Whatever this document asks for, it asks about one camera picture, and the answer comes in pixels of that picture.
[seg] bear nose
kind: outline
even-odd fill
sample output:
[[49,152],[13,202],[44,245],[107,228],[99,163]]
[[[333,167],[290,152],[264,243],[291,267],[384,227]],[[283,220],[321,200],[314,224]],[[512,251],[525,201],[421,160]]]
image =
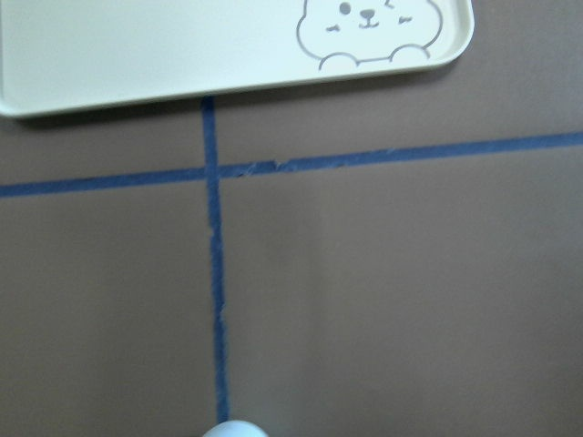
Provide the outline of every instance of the bear nose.
[[363,9],[361,11],[361,17],[370,20],[374,17],[374,9]]

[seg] cartoon bear face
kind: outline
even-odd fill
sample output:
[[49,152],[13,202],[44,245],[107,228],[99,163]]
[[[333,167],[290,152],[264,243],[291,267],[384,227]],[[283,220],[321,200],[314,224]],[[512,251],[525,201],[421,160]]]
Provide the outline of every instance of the cartoon bear face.
[[310,56],[348,56],[356,64],[393,60],[405,47],[429,57],[443,17],[433,0],[305,0],[298,42]]

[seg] white tray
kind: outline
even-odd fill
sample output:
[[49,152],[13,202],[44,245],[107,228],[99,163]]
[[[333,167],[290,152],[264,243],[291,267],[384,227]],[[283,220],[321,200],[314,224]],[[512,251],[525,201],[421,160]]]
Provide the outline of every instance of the white tray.
[[471,0],[0,0],[0,113],[436,67],[473,30]]

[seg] white egg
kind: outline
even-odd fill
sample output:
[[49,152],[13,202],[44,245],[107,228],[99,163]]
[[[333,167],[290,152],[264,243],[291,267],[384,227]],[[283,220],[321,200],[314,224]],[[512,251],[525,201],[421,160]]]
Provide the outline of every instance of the white egg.
[[258,426],[244,421],[224,422],[202,437],[268,437]]

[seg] blue tape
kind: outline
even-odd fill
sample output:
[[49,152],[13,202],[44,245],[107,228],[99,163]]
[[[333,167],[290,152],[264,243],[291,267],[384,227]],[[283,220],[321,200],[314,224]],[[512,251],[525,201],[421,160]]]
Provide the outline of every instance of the blue tape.
[[217,136],[215,126],[214,100],[204,97],[201,102],[204,155],[207,178],[207,196],[209,202],[209,223],[212,229],[210,237],[210,263],[212,276],[212,298],[214,310],[214,354],[215,354],[215,389],[217,392],[217,422],[229,419],[229,383],[227,375],[227,327],[224,320],[224,263],[222,245],[222,219],[220,214],[220,177]]
[[[299,158],[285,162],[259,161],[218,167],[218,178],[241,178],[322,170],[326,168],[357,167],[399,161],[416,161],[438,158],[461,158],[526,150],[583,146],[583,132],[540,137],[498,139],[442,146],[388,148],[369,152],[349,153],[315,158]],[[0,198],[37,196],[73,191],[127,188],[174,182],[196,181],[205,178],[204,168],[166,170],[89,179],[66,179],[49,182],[25,183],[0,186]]]

